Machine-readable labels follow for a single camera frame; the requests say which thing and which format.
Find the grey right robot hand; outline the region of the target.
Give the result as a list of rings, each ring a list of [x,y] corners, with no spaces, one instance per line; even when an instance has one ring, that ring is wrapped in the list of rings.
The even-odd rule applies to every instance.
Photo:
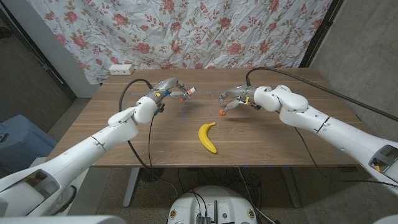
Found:
[[[255,90],[256,89],[254,87],[240,85],[223,92],[219,96],[218,101],[224,101],[227,97],[234,98],[234,100],[220,110],[219,115],[224,116],[229,110],[235,109],[239,105],[251,105],[254,108],[258,108],[258,105],[254,102]]]

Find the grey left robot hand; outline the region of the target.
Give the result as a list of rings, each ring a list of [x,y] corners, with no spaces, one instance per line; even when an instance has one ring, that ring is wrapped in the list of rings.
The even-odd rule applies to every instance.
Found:
[[[189,88],[183,81],[173,77],[156,84],[153,89],[146,94],[146,97],[149,97],[156,103],[160,103],[166,96],[184,101],[190,98],[194,92],[196,92],[195,87]]]

